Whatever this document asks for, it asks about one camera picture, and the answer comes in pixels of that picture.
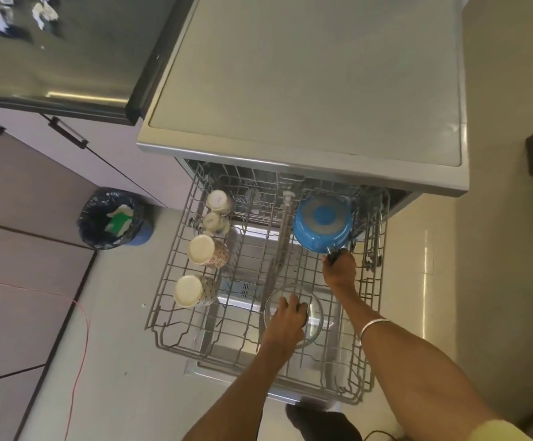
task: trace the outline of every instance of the wire rack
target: wire rack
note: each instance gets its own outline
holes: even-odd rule
[[[309,292],[319,298],[323,327],[313,343],[293,354],[275,384],[319,399],[360,402],[373,387],[370,368],[347,315],[323,281],[321,256],[295,240],[292,219],[283,223],[282,192],[296,192],[293,212],[299,201],[315,194],[350,202],[353,235],[358,234],[350,248],[357,260],[355,286],[361,299],[376,310],[380,308],[388,192],[223,164],[194,167],[191,191],[146,325],[154,332],[157,346],[237,375],[260,347],[267,296],[274,288],[298,284],[305,291],[302,302],[312,306]],[[222,238],[231,255],[220,270],[195,265],[187,258],[189,241],[199,233],[201,218],[208,211],[205,198],[216,188],[235,200],[231,231]],[[275,271],[273,259],[281,251],[280,240],[285,243],[284,263]],[[175,282],[191,273],[216,280],[216,302],[193,308],[175,303]]]

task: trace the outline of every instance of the silver bangle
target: silver bangle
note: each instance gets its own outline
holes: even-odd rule
[[[361,333],[359,335],[359,338],[358,338],[358,346],[362,346],[362,337],[363,335],[365,334],[365,331],[366,329],[371,326],[371,325],[374,325],[375,323],[379,323],[379,322],[390,322],[390,320],[388,318],[376,318],[374,320],[371,320],[369,323],[367,323],[364,327],[362,327],[361,329]]]

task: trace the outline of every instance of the trash can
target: trash can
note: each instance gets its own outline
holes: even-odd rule
[[[153,234],[146,203],[124,190],[100,187],[86,202],[77,220],[83,242],[106,250],[126,244],[140,246]]]

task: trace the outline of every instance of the black trash bag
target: black trash bag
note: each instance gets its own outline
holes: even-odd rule
[[[134,211],[134,216],[132,216],[132,223],[128,230],[121,236],[115,236],[105,231],[105,227],[111,220],[107,214],[114,212],[121,205],[129,206]],[[135,193],[100,187],[83,207],[77,226],[79,226],[79,235],[83,242],[93,249],[113,249],[129,243],[138,235],[144,216],[144,202]]]

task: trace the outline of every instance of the red wire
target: red wire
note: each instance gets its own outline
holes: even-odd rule
[[[62,296],[60,294],[54,294],[54,293],[51,293],[51,292],[39,291],[37,289],[32,289],[32,288],[24,288],[23,286],[10,285],[9,283],[2,283],[1,281],[0,281],[0,286],[9,286],[10,288],[24,289],[26,291],[32,291],[32,292],[37,292],[39,294],[45,294],[47,296],[60,297],[60,298],[62,298],[64,300],[67,300],[69,302],[72,302],[72,303],[76,304],[77,307],[83,313],[83,316],[85,316],[85,324],[86,324],[85,350],[83,351],[83,357],[81,359],[81,366],[79,367],[79,372],[77,373],[77,378],[75,379],[75,385],[72,386],[71,408],[70,408],[70,410],[68,412],[68,421],[66,422],[66,432],[64,434],[64,441],[66,441],[66,438],[68,437],[68,430],[71,427],[72,408],[74,407],[74,403],[75,403],[75,392],[77,391],[77,383],[79,382],[79,377],[81,376],[82,367],[83,367],[83,364],[85,363],[86,348],[87,348],[87,345],[89,343],[89,318],[86,315],[85,308],[83,308],[82,305],[79,302],[77,302],[76,300],[69,299],[68,297]]]

